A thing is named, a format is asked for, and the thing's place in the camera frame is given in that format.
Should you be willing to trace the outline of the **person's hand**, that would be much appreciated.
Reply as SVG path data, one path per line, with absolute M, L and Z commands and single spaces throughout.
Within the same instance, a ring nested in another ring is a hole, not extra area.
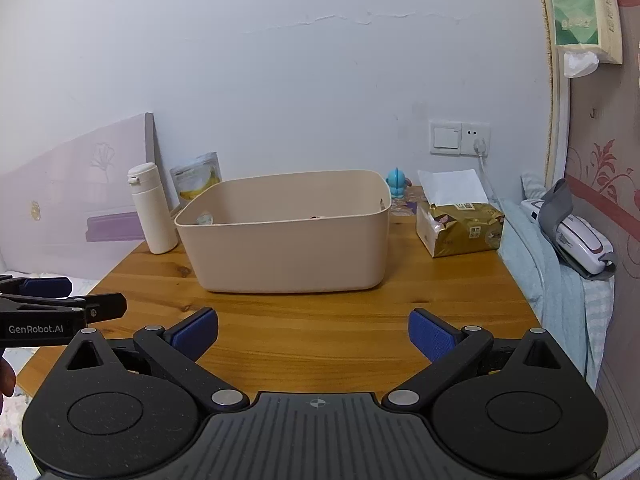
M 0 354 L 0 410 L 5 398 L 13 396 L 16 386 L 16 375 L 12 365 Z

